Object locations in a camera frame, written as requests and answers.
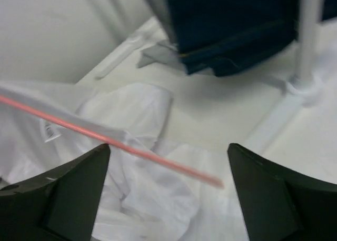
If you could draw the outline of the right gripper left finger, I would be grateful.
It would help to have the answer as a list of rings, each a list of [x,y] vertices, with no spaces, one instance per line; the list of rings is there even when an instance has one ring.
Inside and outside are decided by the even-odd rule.
[[[110,160],[102,144],[1,189],[1,240],[90,240]]]

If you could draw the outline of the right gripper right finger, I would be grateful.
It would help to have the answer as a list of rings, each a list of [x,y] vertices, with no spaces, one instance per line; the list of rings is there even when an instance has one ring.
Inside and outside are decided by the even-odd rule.
[[[227,154],[249,240],[336,240],[336,184],[237,143]]]

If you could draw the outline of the white shirt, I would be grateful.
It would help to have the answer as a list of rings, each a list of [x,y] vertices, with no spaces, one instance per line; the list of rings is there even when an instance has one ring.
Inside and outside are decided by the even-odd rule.
[[[248,240],[226,154],[162,137],[171,111],[168,90],[136,83],[107,93],[1,81],[1,95],[224,181],[225,189],[217,189],[110,146],[94,240]],[[1,103],[1,178],[9,184],[65,164],[100,143]]]

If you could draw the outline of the pink wire hanger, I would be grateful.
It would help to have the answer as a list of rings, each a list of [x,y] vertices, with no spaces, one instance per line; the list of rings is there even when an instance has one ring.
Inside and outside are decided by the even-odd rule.
[[[106,137],[102,134],[99,134],[99,133],[93,132],[91,130],[88,130],[86,128],[83,128],[83,127],[77,126],[75,124],[69,123],[69,122],[67,122],[63,119],[60,119],[58,117],[55,117],[55,116],[47,114],[47,113],[44,113],[42,111],[39,111],[39,110],[34,109],[32,107],[29,107],[25,104],[14,101],[10,98],[1,96],[1,103],[4,103],[6,105],[9,105],[9,106],[17,108],[17,109],[20,109],[22,111],[25,111],[25,112],[30,113],[32,115],[35,115],[39,118],[42,118],[42,119],[47,120],[49,122],[52,122],[54,124],[65,127],[67,129],[70,129],[70,130],[75,131],[77,133],[80,133],[82,135],[94,138],[96,140],[100,140],[100,141],[102,141],[104,143],[107,143],[107,144],[109,144],[109,145],[111,145],[115,148],[121,149],[121,150],[123,150],[123,151],[125,151],[129,154],[135,155],[135,156],[143,158],[143,159],[147,159],[151,162],[157,163],[157,164],[159,164],[163,167],[166,167],[166,168],[171,169],[171,170],[173,170],[175,172],[178,172],[178,173],[182,173],[184,175],[187,175],[191,178],[197,179],[197,180],[199,180],[201,182],[204,182],[206,184],[209,184],[211,186],[214,186],[214,187],[217,187],[217,188],[224,188],[224,183],[222,182],[222,180],[215,177],[215,176],[212,176],[210,174],[203,173],[199,170],[193,169],[191,167],[182,165],[180,163],[177,163],[177,162],[174,162],[174,161],[171,161],[171,160],[163,159],[160,156],[155,155],[153,153],[144,152],[144,151],[141,151],[139,149],[135,149],[133,147],[127,146],[127,145],[125,145],[125,144],[123,144],[123,143],[121,143],[117,140],[111,139],[111,138]]]

